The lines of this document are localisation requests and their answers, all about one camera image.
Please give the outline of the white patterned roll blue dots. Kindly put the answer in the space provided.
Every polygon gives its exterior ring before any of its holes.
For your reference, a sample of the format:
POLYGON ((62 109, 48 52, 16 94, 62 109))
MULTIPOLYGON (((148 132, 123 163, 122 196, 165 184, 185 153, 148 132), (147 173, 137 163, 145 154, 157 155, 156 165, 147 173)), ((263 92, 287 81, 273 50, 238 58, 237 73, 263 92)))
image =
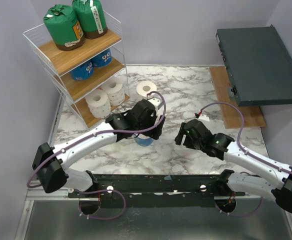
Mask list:
POLYGON ((97 119, 106 118, 111 113, 108 95, 102 89, 95 89, 85 97, 92 115, 97 119))

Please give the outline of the green roll orange label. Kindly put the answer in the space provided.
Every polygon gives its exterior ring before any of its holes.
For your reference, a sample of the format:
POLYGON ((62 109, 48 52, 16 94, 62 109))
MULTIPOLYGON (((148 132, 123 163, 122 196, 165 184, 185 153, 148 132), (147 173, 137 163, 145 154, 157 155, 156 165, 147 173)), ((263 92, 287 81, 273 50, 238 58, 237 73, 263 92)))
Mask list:
POLYGON ((70 5, 52 6, 43 17, 43 23, 61 51, 79 48, 86 40, 77 15, 70 5))

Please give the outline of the green roll white label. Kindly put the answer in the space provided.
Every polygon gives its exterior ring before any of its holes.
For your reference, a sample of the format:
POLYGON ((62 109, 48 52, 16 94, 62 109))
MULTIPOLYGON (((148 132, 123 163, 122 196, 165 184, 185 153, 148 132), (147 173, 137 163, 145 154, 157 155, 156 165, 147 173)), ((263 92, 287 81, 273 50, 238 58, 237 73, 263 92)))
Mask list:
POLYGON ((96 39, 107 33, 108 27, 100 0, 73 0, 72 8, 87 39, 96 39))

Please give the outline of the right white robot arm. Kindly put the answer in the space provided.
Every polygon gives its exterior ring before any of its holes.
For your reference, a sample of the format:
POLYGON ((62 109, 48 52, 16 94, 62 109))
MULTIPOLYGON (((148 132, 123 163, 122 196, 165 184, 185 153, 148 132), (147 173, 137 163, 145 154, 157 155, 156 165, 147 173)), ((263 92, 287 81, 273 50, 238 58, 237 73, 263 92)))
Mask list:
POLYGON ((216 191, 227 196, 246 192, 268 198, 292 214, 292 166, 272 160, 246 147, 224 133, 211 133, 199 120, 183 122, 174 139, 176 145, 200 150, 209 157, 236 164, 252 172, 234 172, 216 183, 216 191))

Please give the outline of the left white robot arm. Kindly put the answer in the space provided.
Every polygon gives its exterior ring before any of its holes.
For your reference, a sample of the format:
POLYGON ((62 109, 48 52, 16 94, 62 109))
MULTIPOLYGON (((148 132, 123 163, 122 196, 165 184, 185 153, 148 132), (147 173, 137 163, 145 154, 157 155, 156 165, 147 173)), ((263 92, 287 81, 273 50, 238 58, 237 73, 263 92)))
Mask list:
POLYGON ((41 144, 32 168, 45 193, 53 193, 63 187, 79 190, 85 197, 96 194, 97 180, 88 171, 78 171, 71 166, 86 155, 104 147, 142 134, 158 140, 162 134, 165 117, 159 121, 157 112, 163 106, 158 98, 142 99, 130 110, 109 115, 104 122, 85 134, 68 142, 50 146, 41 144))

